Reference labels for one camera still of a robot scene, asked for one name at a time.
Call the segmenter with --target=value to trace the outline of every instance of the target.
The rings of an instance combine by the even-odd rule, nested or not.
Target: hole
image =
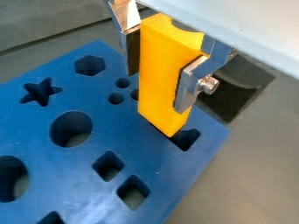
[[[50,212],[37,224],[64,224],[64,221],[56,212]]]
[[[137,101],[137,97],[139,97],[137,89],[135,89],[135,90],[130,92],[130,98],[132,98],[133,100]]]
[[[60,87],[52,87],[52,79],[46,78],[40,84],[26,83],[22,85],[26,90],[26,96],[20,100],[20,103],[37,101],[41,107],[48,106],[49,96],[61,92]]]
[[[109,95],[108,101],[112,104],[117,105],[117,104],[120,104],[124,101],[124,96],[121,94],[118,94],[118,93],[113,93],[113,94]]]
[[[183,151],[187,151],[200,137],[200,134],[201,133],[196,129],[179,130],[175,135],[169,137],[169,140]]]
[[[28,186],[28,172],[21,160],[12,156],[0,157],[0,202],[17,200]]]
[[[129,80],[125,79],[125,78],[120,78],[120,79],[117,79],[117,81],[116,81],[116,86],[117,86],[118,88],[128,88],[128,86],[129,86]]]
[[[72,111],[62,114],[52,123],[50,140],[61,147],[74,147],[86,141],[90,131],[89,117],[78,111]]]
[[[74,69],[77,74],[93,76],[105,70],[105,62],[101,58],[94,56],[85,56],[74,61]]]
[[[112,151],[108,151],[104,156],[93,163],[92,168],[97,175],[108,182],[124,168],[124,163],[120,161]]]
[[[149,195],[149,189],[140,178],[136,175],[132,175],[125,183],[117,188],[116,194],[128,208],[135,211]]]

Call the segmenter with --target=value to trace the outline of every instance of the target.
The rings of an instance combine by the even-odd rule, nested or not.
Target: circular hole
[[[124,96],[118,93],[113,93],[109,97],[108,97],[108,101],[117,105],[124,101]]]
[[[26,189],[28,172],[21,160],[12,156],[0,157],[0,202],[17,200]]]
[[[130,98],[137,101],[137,89],[130,92]]]
[[[129,86],[129,80],[125,79],[125,78],[120,78],[117,81],[116,81],[116,86],[118,88],[128,88]]]
[[[70,111],[52,123],[50,140],[61,147],[74,147],[86,141],[90,131],[89,117],[78,111]]]

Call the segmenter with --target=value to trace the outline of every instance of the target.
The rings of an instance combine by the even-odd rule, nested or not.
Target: bolt head
[[[217,89],[219,84],[220,82],[208,75],[199,81],[199,90],[207,95],[211,95]]]

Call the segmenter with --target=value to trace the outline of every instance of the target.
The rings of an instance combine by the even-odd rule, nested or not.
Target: square hole
[[[124,168],[124,163],[109,150],[93,163],[92,168],[97,175],[108,182]]]
[[[64,221],[56,212],[50,212],[37,224],[64,224]]]
[[[149,189],[140,178],[132,175],[117,188],[116,194],[128,208],[135,211],[149,195]]]

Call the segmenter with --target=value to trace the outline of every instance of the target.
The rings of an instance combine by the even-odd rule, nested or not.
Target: yellow rectangular block
[[[187,122],[173,109],[180,69],[201,55],[201,32],[183,31],[172,19],[156,14],[141,22],[140,78],[137,111],[171,137]]]

